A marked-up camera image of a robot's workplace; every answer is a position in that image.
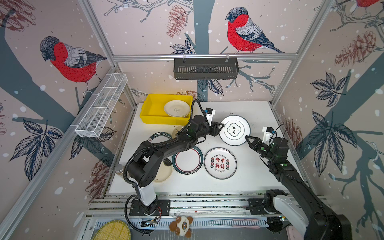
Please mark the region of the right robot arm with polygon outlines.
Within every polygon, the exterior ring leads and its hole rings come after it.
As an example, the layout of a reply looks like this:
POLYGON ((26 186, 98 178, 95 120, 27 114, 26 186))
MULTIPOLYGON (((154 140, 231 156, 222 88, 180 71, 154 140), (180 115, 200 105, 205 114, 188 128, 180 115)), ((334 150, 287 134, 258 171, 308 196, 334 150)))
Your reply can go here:
POLYGON ((305 184, 298 171, 288 161, 288 140, 274 138, 266 144, 258 137, 245 136, 249 147, 267 159, 269 171, 287 188, 300 208, 289 200, 273 196, 274 211, 282 213, 305 240, 351 240, 351 223, 344 215, 336 214, 305 184))

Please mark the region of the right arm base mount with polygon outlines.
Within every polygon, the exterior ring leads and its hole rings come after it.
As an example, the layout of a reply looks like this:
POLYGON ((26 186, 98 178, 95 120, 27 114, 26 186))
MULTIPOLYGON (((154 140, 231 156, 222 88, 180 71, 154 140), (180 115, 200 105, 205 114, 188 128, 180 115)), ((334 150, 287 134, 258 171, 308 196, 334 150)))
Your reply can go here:
POLYGON ((274 207, 274 198, 277 196, 287 196, 283 190, 266 190, 263 198, 248 199, 247 210, 251 215, 274 215, 280 214, 274 207))

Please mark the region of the white green cloud plate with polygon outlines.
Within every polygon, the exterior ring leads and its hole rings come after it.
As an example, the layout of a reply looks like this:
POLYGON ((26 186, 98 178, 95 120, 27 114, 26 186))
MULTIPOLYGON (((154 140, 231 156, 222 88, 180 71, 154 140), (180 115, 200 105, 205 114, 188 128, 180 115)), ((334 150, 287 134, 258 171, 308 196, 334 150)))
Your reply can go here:
POLYGON ((249 122, 241 116, 227 116, 221 123, 224 124, 224 127, 219 136, 227 145, 240 146, 246 142, 245 136, 249 136, 251 133, 249 122))

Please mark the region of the cream bear plate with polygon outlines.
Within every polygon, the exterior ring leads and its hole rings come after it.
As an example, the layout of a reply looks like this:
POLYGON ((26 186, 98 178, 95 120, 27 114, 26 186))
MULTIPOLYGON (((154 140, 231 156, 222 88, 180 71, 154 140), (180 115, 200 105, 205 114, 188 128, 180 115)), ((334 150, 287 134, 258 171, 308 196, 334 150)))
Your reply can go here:
POLYGON ((184 101, 169 101, 164 106, 165 113, 170 117, 184 118, 190 113, 190 106, 184 101))

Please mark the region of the large green red rimmed plate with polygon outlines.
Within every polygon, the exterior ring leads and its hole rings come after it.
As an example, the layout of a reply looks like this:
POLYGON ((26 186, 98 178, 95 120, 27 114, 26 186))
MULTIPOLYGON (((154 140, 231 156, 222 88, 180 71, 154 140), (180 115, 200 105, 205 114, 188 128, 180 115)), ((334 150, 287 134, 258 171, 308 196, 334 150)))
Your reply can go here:
POLYGON ((198 172, 204 163, 204 156, 198 147, 185 152, 179 152, 172 157, 172 165, 176 172, 182 175, 192 175, 198 172))

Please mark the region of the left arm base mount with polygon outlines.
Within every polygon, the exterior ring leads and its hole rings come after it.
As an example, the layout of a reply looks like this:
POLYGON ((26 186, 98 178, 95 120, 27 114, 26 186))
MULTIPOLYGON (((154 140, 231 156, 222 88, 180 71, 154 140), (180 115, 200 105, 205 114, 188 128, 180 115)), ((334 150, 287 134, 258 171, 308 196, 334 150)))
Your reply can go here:
POLYGON ((129 208, 129 216, 130 217, 144 217, 144 216, 169 216, 171 209, 171 201, 170 200, 158 200, 150 204, 149 206, 145 206, 136 195, 130 196, 130 200, 127 203, 126 209, 129 208))

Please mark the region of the red characters white plate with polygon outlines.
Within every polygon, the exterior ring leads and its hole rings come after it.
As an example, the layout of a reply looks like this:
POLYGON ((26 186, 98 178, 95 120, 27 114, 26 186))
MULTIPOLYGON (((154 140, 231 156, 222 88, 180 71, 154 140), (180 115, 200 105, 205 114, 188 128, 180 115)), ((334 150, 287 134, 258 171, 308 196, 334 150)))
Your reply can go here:
POLYGON ((224 148, 213 148, 205 155, 204 166, 208 174, 219 180, 231 178, 238 167, 236 157, 224 148))

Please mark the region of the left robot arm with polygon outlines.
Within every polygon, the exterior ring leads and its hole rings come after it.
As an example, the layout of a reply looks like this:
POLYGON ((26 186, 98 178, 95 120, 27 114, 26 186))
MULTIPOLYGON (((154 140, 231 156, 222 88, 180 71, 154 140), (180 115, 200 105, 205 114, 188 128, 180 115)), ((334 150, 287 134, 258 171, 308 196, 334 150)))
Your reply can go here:
POLYGON ((152 182, 163 160, 180 152, 186 152, 199 144, 200 138, 217 136, 224 124, 208 121, 206 116, 194 116, 174 139, 150 143, 142 142, 124 166, 124 181, 133 186, 137 199, 144 208, 155 207, 157 195, 152 182))

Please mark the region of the small cream patterned plate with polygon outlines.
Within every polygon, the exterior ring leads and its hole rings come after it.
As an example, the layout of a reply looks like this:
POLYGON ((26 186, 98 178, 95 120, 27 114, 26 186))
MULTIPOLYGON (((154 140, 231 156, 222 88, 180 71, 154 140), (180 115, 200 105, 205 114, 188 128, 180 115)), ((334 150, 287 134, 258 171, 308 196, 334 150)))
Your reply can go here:
POLYGON ((184 126, 177 126, 177 127, 173 130, 173 132, 172 132, 172 137, 173 137, 173 139, 176 138, 176 137, 179 135, 179 133, 182 131, 183 128, 184 128, 184 126))

